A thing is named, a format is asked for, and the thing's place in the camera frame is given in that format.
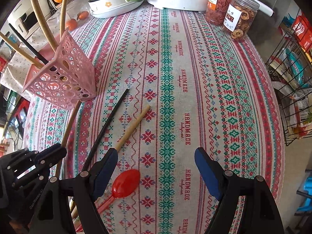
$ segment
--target jar of dried goji berries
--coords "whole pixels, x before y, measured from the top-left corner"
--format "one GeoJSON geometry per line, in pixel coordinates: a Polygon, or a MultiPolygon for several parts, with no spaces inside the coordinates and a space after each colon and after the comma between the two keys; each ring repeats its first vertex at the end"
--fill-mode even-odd
{"type": "Polygon", "coordinates": [[[209,0],[205,19],[208,23],[222,25],[231,0],[209,0]]]}
{"type": "Polygon", "coordinates": [[[232,0],[223,22],[222,31],[233,40],[242,40],[259,7],[259,3],[255,0],[232,0]]]}

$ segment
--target patterned tablecloth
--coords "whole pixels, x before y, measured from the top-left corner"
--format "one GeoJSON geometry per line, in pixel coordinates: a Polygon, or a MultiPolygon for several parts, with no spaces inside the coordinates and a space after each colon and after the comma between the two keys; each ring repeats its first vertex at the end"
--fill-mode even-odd
{"type": "MultiPolygon", "coordinates": [[[[141,172],[139,188],[102,214],[110,233],[204,233],[217,205],[194,162],[197,147],[225,169],[262,175],[279,201],[284,138],[275,94],[249,38],[228,40],[203,14],[148,3],[115,18],[91,20],[74,38],[96,68],[98,97],[82,104],[72,128],[63,176],[79,173],[113,106],[130,92],[96,159],[121,138],[144,107],[151,110],[119,153],[112,181],[141,172]]],[[[60,142],[70,116],[32,99],[24,141],[31,150],[60,142]]],[[[104,194],[110,194],[110,187],[104,194]]],[[[231,232],[239,225],[243,202],[231,232]]]]}

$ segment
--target transparent jar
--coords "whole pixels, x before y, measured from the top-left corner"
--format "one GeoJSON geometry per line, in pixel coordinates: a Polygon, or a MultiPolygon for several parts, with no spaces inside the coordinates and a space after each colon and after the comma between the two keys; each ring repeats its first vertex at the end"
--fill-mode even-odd
{"type": "Polygon", "coordinates": [[[205,19],[208,23],[220,26],[227,14],[231,0],[209,0],[205,19]]]}
{"type": "Polygon", "coordinates": [[[222,31],[233,40],[242,40],[246,36],[259,7],[259,3],[255,0],[232,0],[223,22],[222,31]]]}

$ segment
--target metal screw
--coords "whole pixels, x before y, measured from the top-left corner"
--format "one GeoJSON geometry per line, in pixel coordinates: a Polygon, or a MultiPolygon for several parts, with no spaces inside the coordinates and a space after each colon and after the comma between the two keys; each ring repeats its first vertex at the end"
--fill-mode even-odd
{"type": "Polygon", "coordinates": [[[50,182],[51,182],[51,183],[54,183],[55,181],[57,181],[57,177],[52,177],[52,178],[50,179],[50,182]]]}
{"type": "Polygon", "coordinates": [[[81,177],[87,177],[89,175],[89,173],[87,171],[83,171],[80,173],[81,177]]]}
{"type": "Polygon", "coordinates": [[[255,177],[258,181],[264,181],[264,178],[262,177],[262,176],[260,176],[260,175],[257,175],[256,177],[255,177]]]}
{"type": "Polygon", "coordinates": [[[230,170],[226,170],[226,171],[224,172],[224,174],[227,175],[228,177],[233,176],[233,172],[230,171],[230,170]]]}

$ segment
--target pink plastic basket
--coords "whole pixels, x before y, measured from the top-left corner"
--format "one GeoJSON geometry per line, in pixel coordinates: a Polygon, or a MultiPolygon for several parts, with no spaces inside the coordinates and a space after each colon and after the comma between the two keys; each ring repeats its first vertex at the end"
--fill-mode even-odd
{"type": "Polygon", "coordinates": [[[94,66],[68,30],[48,64],[40,70],[31,65],[25,90],[66,110],[74,108],[78,100],[84,102],[96,97],[94,66]]]}

